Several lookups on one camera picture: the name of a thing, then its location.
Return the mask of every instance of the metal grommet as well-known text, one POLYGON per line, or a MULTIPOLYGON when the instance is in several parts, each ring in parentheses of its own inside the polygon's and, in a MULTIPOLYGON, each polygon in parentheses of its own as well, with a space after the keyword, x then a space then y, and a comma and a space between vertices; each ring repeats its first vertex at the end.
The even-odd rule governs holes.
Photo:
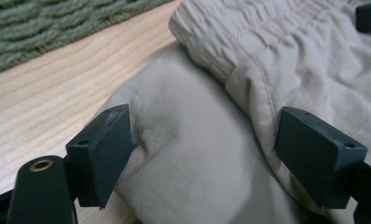
POLYGON ((47 170, 52 164, 54 164, 54 161, 52 160, 41 160, 35 162, 33 165, 31 165, 31 168, 29 168, 32 172, 40 172, 47 170))

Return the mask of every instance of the beige fabric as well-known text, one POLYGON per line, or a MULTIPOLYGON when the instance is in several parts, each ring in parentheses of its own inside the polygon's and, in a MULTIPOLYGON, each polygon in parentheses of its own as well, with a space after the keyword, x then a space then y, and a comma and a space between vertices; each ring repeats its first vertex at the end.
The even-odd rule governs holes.
MULTIPOLYGON (((313 210, 275 155, 278 116, 284 105, 314 113, 365 144, 371 163, 371 36, 354 28, 354 9, 365 3, 184 1, 170 23, 193 60, 209 68, 250 116, 284 188, 313 210)), ((329 213, 352 222, 353 204, 329 213)))
POLYGON ((300 223, 311 213, 269 169, 251 121, 179 46, 122 85, 139 144, 117 192, 143 223, 300 223))

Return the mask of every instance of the green carpet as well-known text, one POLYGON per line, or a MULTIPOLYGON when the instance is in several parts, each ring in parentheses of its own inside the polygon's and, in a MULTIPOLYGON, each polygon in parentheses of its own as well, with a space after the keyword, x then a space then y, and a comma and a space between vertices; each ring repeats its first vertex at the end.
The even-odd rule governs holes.
POLYGON ((0 0, 0 72, 171 0, 0 0))

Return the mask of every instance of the seam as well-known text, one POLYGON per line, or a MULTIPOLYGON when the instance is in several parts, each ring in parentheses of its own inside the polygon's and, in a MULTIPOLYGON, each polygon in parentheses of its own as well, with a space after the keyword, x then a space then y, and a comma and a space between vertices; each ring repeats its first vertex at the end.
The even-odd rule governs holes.
POLYGON ((214 16, 217 12, 219 12, 221 9, 229 7, 229 6, 236 6, 239 2, 245 2, 246 0, 235 0, 235 1, 226 1, 224 0, 224 3, 222 3, 219 7, 215 7, 211 9, 208 13, 203 13, 202 18, 200 18, 192 27, 191 32, 189 33, 189 36, 187 37, 185 41, 185 45, 188 46, 188 42, 191 39, 191 36, 195 33, 198 27, 200 27, 208 17, 214 16))
MULTIPOLYGON (((311 21, 316 20, 316 17, 317 17, 317 16, 318 16, 322 11, 326 10, 330 5, 334 4, 334 1, 335 1, 335 0, 329 0, 329 1, 328 1, 329 4, 327 4, 327 5, 326 5, 325 7, 323 7, 321 10, 319 10, 319 11, 318 11, 318 12, 317 12, 313 17, 312 17, 312 19, 310 19, 309 21, 306 21, 304 24, 300 24, 299 27, 298 27, 297 29, 295 29, 295 30, 299 30, 300 28, 304 27, 306 24, 309 24, 311 21)), ((307 7, 307 6, 309 6, 309 3, 313 3, 313 2, 314 2, 314 1, 311 1, 311 0, 309 0, 309 1, 307 1, 307 2, 304 2, 303 4, 299 5, 297 8, 291 10, 290 12, 293 12, 293 13, 294 13, 294 12, 297 12, 297 11, 300 10, 301 8, 303 8, 303 7, 307 7)), ((272 17, 272 18, 269 18, 269 19, 267 19, 267 20, 263 20, 263 21, 261 21, 261 22, 260 22, 259 24, 257 24, 257 25, 249 26, 248 28, 246 28, 246 29, 244 29, 244 30, 238 32, 238 33, 237 33, 236 35, 234 35, 231 39, 229 39, 229 41, 227 41, 226 44, 223 45, 222 48, 220 48, 220 50, 219 50, 219 51, 214 55, 213 60, 211 60, 211 63, 210 63, 210 65, 209 65, 209 67, 211 68, 211 67, 213 66, 213 63, 216 62, 218 58, 221 58, 221 57, 222 57, 223 52, 224 52, 224 49, 227 49, 227 48, 233 46, 234 44, 236 44, 236 43, 237 43, 236 41, 237 41, 238 39, 240 39, 241 37, 247 35, 247 34, 250 33, 252 30, 256 30, 256 28, 259 28, 259 27, 262 27, 262 26, 268 24, 268 22, 277 21, 277 19, 279 19, 280 17, 287 16, 287 15, 289 15, 289 14, 281 13, 281 14, 279 14, 279 15, 276 16, 276 17, 272 17)), ((286 34, 280 36, 280 37, 278 38, 278 41, 277 41, 277 42, 280 42, 280 41, 281 41, 284 37, 286 37, 287 35, 289 35, 289 33, 286 33, 286 34)))
POLYGON ((272 117, 273 125, 276 127, 277 124, 276 124, 276 119, 275 119, 275 108, 274 108, 274 105, 273 105, 272 96, 270 95, 270 92, 268 90, 268 77, 267 77, 267 73, 265 72, 265 70, 264 70, 261 62, 259 62, 255 57, 252 57, 251 60, 255 63, 257 69, 259 70, 259 74, 262 77, 262 81, 263 81, 263 84, 264 84, 264 89, 265 89, 265 92, 266 92, 266 95, 267 95, 267 99, 268 99, 268 104, 269 104, 269 109, 270 109, 270 115, 272 117))
MULTIPOLYGON (((308 3, 310 2, 310 0, 308 2, 303 2, 303 4, 299 5, 298 7, 296 7, 295 9, 293 10, 290 10, 290 13, 294 13, 294 12, 297 12, 300 8, 302 8, 303 6, 307 5, 308 3)), ((257 28, 259 27, 262 27, 270 22, 273 22, 275 20, 277 20, 278 18, 281 18, 281 17, 284 17, 288 14, 285 14, 285 13, 281 13, 275 17, 269 17, 268 19, 266 20, 262 20, 261 22, 259 22, 257 25, 252 25, 252 26, 249 26, 241 31, 239 31, 237 34, 233 35, 232 38, 230 38, 225 45, 223 45, 220 50, 214 55, 214 60, 216 61, 217 58, 221 57, 221 55, 223 54, 224 52, 224 49, 227 49, 229 47, 231 47, 232 45, 235 44, 235 41, 237 41, 238 39, 240 39, 241 37, 243 37, 244 35, 250 33, 252 30, 256 30, 257 28)))

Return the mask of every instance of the wood grain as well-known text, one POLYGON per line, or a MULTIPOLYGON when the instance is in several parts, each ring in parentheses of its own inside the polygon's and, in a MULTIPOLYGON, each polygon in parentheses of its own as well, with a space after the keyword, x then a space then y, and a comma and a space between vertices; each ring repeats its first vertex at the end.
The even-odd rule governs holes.
MULTIPOLYGON (((0 193, 14 187, 27 161, 64 156, 65 144, 112 92, 175 42, 168 21, 179 4, 157 7, 0 73, 0 193)), ((104 212, 77 208, 80 223, 136 220, 116 195, 110 200, 104 212)))

